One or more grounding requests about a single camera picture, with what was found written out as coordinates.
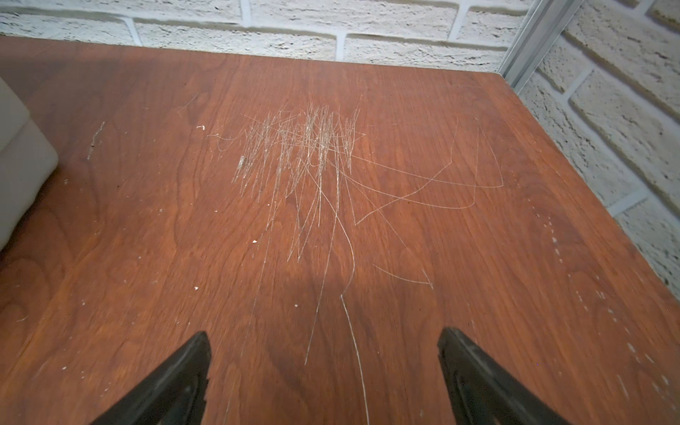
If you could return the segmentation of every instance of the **scratch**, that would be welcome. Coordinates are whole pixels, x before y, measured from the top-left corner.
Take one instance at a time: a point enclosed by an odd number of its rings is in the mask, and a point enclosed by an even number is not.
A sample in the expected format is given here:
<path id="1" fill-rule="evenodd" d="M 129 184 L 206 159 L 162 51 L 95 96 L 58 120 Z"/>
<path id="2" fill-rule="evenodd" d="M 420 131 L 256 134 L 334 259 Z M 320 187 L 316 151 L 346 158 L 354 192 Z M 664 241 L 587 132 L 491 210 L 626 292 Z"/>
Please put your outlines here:
<path id="1" fill-rule="evenodd" d="M 253 322 L 253 313 L 255 312 L 255 304 L 257 303 L 257 298 L 260 296 L 260 287 L 262 286 L 262 275 L 265 274 L 265 265 L 267 263 L 267 253 L 269 252 L 269 242 L 271 238 L 267 240 L 267 249 L 265 250 L 265 260 L 262 262 L 262 270 L 260 270 L 260 279 L 257 282 L 257 290 L 255 291 L 255 299 L 253 300 L 253 305 L 250 308 L 250 320 L 248 321 L 248 329 L 245 332 L 245 338 L 243 338 L 243 345 L 241 346 L 241 354 L 239 358 L 243 357 L 243 351 L 245 350 L 245 343 L 248 341 L 248 335 L 250 334 L 250 326 Z"/>
<path id="2" fill-rule="evenodd" d="M 342 301 L 342 307 L 345 309 L 345 315 L 347 315 L 347 323 L 350 324 L 350 333 L 352 334 L 352 342 L 354 342 L 356 361 L 359 363 L 359 376 L 361 376 L 361 388 L 364 391 L 364 407 L 366 408 L 366 424 L 371 425 L 371 420 L 369 418 L 369 402 L 366 399 L 366 384 L 364 384 L 364 371 L 361 369 L 361 357 L 359 356 L 359 347 L 356 345 L 354 330 L 352 330 L 352 321 L 350 320 L 350 314 L 347 312 L 347 305 L 345 305 L 345 299 L 343 298 L 342 295 L 340 295 L 340 301 Z"/>
<path id="3" fill-rule="evenodd" d="M 90 160 L 90 156 L 92 156 L 92 152 L 94 152 L 94 150 L 95 150 L 95 139 L 97 138 L 97 135 L 99 135 L 99 132 L 101 131 L 101 129 L 104 128 L 105 123 L 106 123 L 106 121 L 102 121 L 101 125 L 99 126 L 99 130 L 95 131 L 94 135 L 92 136 L 92 143 L 90 143 L 90 149 L 87 152 L 87 160 Z"/>
<path id="4" fill-rule="evenodd" d="M 621 384 L 621 388 L 624 391 L 624 395 L 626 396 L 626 398 L 628 400 L 630 400 L 630 397 L 628 396 L 628 391 L 626 390 L 626 386 L 624 385 L 624 381 L 621 379 L 621 377 L 619 375 L 616 375 L 616 377 L 619 378 L 619 384 Z"/>
<path id="5" fill-rule="evenodd" d="M 397 276 L 397 275 L 393 275 L 393 274 L 390 273 L 389 271 L 387 271 L 387 270 L 385 270 L 385 269 L 382 269 L 382 268 L 378 267 L 378 266 L 375 265 L 375 264 L 374 264 L 373 266 L 374 266 L 376 269 L 378 269 L 378 270 L 380 270 L 380 271 L 383 271 L 384 273 L 387 273 L 388 275 L 390 275 L 390 276 L 392 276 L 392 277 L 396 277 L 397 279 L 403 280 L 403 281 L 405 281 L 405 282 L 413 282 L 413 283 L 415 283 L 415 284 L 423 284 L 423 285 L 428 285 L 428 286 L 432 287 L 432 283 L 430 283 L 430 282 L 421 282 L 420 280 L 410 280 L 410 279 L 406 279 L 406 278 L 404 278 L 404 277 L 400 277 L 400 276 Z"/>

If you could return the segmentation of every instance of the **wooden table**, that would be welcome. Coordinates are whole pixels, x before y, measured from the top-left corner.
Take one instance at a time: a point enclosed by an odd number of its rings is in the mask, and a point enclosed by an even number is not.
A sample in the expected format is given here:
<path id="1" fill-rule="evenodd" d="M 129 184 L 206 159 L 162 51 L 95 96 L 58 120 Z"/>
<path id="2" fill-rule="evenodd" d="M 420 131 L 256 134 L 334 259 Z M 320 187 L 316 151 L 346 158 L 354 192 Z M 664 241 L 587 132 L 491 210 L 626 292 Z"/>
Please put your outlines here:
<path id="1" fill-rule="evenodd" d="M 575 424 L 677 423 L 678 303 L 500 76 L 3 37 L 0 77 L 61 159 L 0 257 L 1 423 L 85 424 L 197 330 L 204 424 L 452 423 L 443 326 Z M 310 105 L 354 150 L 242 190 Z"/>

